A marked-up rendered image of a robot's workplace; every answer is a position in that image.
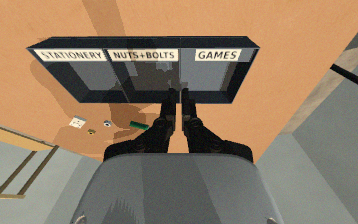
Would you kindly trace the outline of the black rack of labelled bins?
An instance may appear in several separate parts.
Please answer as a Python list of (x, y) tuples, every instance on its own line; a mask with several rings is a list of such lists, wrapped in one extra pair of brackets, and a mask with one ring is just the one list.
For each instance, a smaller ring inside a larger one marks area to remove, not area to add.
[(182, 104), (188, 88), (195, 104), (232, 104), (260, 47), (247, 36), (60, 36), (25, 49), (79, 103), (162, 104), (174, 88)]

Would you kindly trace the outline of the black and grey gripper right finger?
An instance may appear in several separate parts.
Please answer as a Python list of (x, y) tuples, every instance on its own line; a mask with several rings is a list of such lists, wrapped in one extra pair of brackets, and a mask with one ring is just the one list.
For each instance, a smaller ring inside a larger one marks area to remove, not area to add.
[(182, 89), (182, 131), (187, 137), (189, 153), (232, 154), (254, 164), (252, 150), (248, 146), (222, 140), (203, 125), (197, 117), (195, 99), (189, 99), (188, 88)]

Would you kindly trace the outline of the silver hex nut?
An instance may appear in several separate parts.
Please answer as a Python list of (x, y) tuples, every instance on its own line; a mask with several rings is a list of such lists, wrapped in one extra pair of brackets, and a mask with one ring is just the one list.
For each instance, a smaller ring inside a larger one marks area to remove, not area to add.
[(111, 121), (108, 121), (108, 120), (106, 120), (106, 121), (104, 121), (104, 123), (103, 123), (105, 126), (111, 126), (112, 125), (112, 122)]

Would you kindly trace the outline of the cream domino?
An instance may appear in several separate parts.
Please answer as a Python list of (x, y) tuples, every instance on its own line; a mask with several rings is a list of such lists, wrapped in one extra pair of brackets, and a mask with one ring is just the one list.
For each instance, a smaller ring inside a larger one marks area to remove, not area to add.
[(75, 117), (73, 118), (73, 120), (71, 121), (71, 123), (69, 125), (77, 127), (77, 128), (81, 128), (86, 121), (87, 121), (87, 119), (84, 119), (82, 117), (75, 115)]

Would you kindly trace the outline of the brass hex nut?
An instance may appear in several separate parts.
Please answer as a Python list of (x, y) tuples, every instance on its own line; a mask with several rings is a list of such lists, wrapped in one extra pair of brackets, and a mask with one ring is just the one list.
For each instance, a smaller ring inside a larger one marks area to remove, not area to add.
[(93, 135), (93, 134), (95, 134), (95, 132), (96, 131), (89, 129), (87, 133)]

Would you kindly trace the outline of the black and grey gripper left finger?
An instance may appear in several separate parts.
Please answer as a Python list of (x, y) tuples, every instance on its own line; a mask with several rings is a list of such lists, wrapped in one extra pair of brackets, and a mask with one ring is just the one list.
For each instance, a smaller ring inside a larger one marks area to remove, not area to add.
[(128, 153), (168, 153), (170, 137), (176, 126), (176, 92), (169, 88), (168, 99), (162, 99), (160, 117), (134, 140), (109, 145), (103, 162), (111, 157)]

